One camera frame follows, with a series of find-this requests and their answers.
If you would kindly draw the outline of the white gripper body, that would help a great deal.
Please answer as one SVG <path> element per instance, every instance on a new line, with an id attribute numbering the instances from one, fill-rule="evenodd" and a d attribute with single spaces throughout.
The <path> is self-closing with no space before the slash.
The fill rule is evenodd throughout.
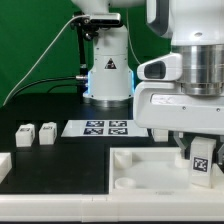
<path id="1" fill-rule="evenodd" d="M 139 127 L 224 135 L 224 95 L 189 96 L 172 82 L 141 82 L 133 119 Z"/>

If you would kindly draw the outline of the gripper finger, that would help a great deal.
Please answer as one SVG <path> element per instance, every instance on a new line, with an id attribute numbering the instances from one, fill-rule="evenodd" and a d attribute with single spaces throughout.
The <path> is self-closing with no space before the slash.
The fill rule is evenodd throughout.
<path id="1" fill-rule="evenodd" d="M 217 163 L 219 165 L 224 163 L 224 135 L 220 136 L 220 146 L 217 150 Z"/>
<path id="2" fill-rule="evenodd" d="M 176 144 L 178 145 L 178 147 L 181 149 L 181 157 L 183 159 L 187 159 L 188 158 L 187 150 L 189 149 L 190 144 L 185 139 L 184 133 L 175 131 L 173 133 L 173 138 L 174 138 Z"/>

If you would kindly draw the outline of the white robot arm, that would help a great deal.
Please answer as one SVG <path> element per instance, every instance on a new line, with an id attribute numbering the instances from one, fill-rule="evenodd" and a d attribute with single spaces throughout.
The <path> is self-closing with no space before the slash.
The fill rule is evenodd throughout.
<path id="1" fill-rule="evenodd" d="M 146 54 L 133 118 L 145 128 L 224 135 L 224 0 L 140 0 Z"/>

